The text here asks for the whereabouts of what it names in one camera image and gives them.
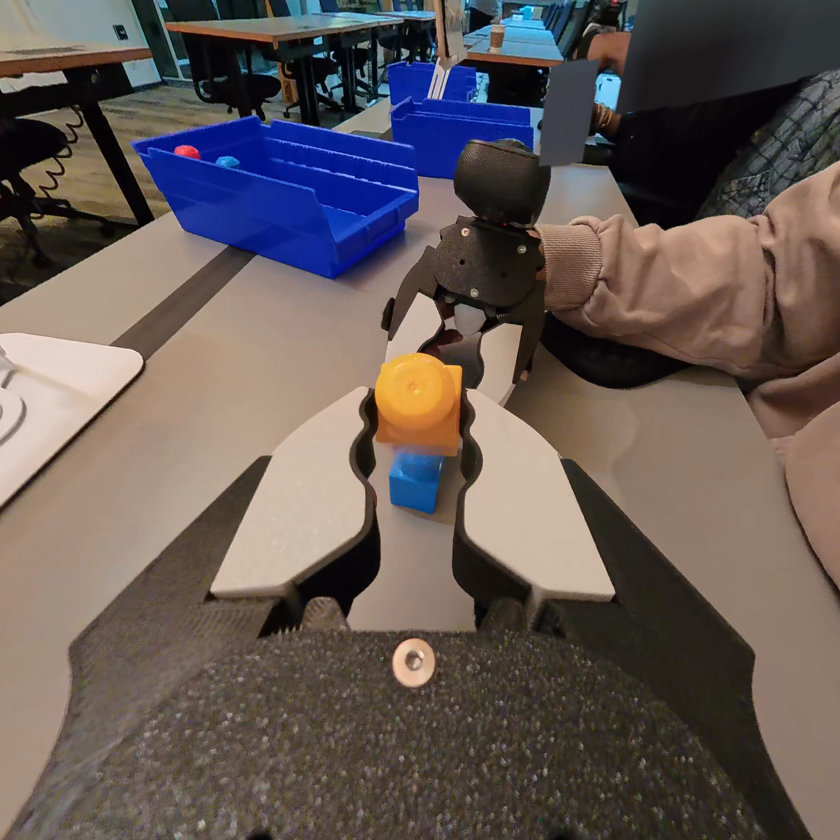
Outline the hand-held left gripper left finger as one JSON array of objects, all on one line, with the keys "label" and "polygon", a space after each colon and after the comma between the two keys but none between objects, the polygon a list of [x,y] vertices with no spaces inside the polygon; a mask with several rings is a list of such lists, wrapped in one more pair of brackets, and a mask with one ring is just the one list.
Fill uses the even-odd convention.
[{"label": "hand-held left gripper left finger", "polygon": [[375,493],[377,427],[371,388],[321,410],[274,450],[210,593],[352,602],[381,566]]}]

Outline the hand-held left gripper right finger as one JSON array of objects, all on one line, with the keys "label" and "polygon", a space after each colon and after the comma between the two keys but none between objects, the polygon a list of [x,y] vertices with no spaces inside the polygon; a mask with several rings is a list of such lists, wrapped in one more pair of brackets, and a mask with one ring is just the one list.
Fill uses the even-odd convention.
[{"label": "hand-held left gripper right finger", "polygon": [[609,602],[616,591],[555,448],[467,391],[453,573],[479,603]]}]

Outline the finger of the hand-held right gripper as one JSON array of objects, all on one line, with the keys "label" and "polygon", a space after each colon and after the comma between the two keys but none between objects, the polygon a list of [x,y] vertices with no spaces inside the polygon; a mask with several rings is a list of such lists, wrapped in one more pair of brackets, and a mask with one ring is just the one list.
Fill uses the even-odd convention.
[{"label": "finger of the hand-held right gripper", "polygon": [[388,339],[388,361],[417,353],[442,360],[441,347],[452,338],[448,330],[455,330],[454,307],[416,294],[394,337]]},{"label": "finger of the hand-held right gripper", "polygon": [[518,354],[522,326],[499,323],[484,332],[464,338],[463,386],[477,390],[505,407],[521,379]]}]

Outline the orange one-stud toy block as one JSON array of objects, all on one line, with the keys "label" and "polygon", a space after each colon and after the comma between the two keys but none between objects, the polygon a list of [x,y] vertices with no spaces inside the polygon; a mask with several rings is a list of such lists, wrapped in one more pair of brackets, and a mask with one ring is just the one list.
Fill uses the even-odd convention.
[{"label": "orange one-stud toy block", "polygon": [[459,365],[426,353],[384,362],[374,387],[376,441],[424,455],[455,456],[462,395]]}]

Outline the blue two-stud toy block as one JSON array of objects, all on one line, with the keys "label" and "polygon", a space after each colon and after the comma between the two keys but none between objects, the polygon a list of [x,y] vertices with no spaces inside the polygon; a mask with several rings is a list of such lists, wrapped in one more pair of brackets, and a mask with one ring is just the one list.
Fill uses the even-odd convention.
[{"label": "blue two-stud toy block", "polygon": [[434,513],[444,463],[442,455],[396,450],[388,475],[391,504],[425,514]]}]

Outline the blue plastic bin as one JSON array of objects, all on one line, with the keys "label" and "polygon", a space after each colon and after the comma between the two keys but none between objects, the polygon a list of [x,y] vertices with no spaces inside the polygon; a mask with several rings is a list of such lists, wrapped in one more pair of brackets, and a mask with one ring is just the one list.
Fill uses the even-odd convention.
[{"label": "blue plastic bin", "polygon": [[[427,98],[433,81],[435,65],[430,62],[405,61],[392,63],[387,67],[387,84],[392,105],[411,98],[415,102]],[[444,90],[443,99],[452,102],[468,102],[476,95],[476,69],[461,65],[451,69]]]},{"label": "blue plastic bin", "polygon": [[[195,146],[200,161],[175,155]],[[335,279],[419,205],[411,145],[256,116],[132,143],[182,228]],[[233,155],[240,168],[215,165]]]},{"label": "blue plastic bin", "polygon": [[452,179],[471,140],[518,140],[533,149],[529,108],[472,101],[407,98],[391,107],[392,139],[415,150],[416,173]]}]

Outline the person's right forearm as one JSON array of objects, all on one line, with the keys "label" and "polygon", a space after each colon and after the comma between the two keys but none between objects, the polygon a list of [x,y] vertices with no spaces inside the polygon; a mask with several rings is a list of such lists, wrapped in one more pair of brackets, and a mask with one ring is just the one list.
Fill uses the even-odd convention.
[{"label": "person's right forearm", "polygon": [[759,381],[838,354],[839,163],[751,218],[664,230],[578,217],[537,232],[545,307],[582,333]]}]

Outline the wooden edged desk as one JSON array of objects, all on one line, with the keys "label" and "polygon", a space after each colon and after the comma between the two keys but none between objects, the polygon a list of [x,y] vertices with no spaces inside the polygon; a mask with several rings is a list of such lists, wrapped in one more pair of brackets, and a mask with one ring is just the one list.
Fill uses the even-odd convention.
[{"label": "wooden edged desk", "polygon": [[491,27],[466,36],[461,63],[487,75],[487,102],[541,109],[550,71],[564,63],[554,37],[545,28],[502,28],[507,32],[498,52],[490,48]]}]

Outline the black office chair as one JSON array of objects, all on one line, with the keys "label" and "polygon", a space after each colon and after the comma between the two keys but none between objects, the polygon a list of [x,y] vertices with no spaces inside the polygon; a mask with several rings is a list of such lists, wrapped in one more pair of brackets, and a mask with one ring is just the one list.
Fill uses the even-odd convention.
[{"label": "black office chair", "polygon": [[249,48],[245,49],[246,69],[241,70],[239,54],[244,44],[202,35],[184,35],[182,39],[193,89],[202,102],[225,105],[240,118],[255,114],[266,120],[263,106],[280,95],[281,84],[276,76],[253,71]]},{"label": "black office chair", "polygon": [[51,172],[53,189],[65,174],[62,161],[71,156],[70,142],[64,132],[47,122],[35,119],[1,119],[1,220],[13,218],[21,227],[38,268],[48,268],[52,260],[42,249],[35,217],[62,217],[90,221],[100,225],[103,236],[114,236],[119,221],[81,211],[66,199],[52,196],[50,190],[36,190],[22,173],[27,168],[52,160],[58,172]]}]

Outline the wooden top desk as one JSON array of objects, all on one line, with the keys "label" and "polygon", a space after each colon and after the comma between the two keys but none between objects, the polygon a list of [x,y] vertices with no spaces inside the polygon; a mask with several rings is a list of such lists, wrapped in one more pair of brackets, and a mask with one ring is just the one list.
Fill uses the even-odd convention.
[{"label": "wooden top desk", "polygon": [[353,50],[366,40],[374,42],[381,28],[393,28],[406,21],[404,14],[304,14],[288,17],[235,20],[167,22],[165,28],[180,35],[202,35],[232,39],[245,46],[263,49],[279,66],[291,65],[297,85],[303,123],[318,127],[319,105],[312,61],[321,53],[339,53],[343,73],[343,108],[356,112]]},{"label": "wooden top desk", "polygon": [[154,221],[129,162],[103,114],[100,102],[127,96],[131,92],[122,65],[150,60],[148,47],[117,45],[74,45],[42,49],[19,49],[1,54],[1,78],[62,73],[65,82],[28,87],[2,93],[3,118],[20,118],[59,109],[79,108],[103,160],[139,226]]}]

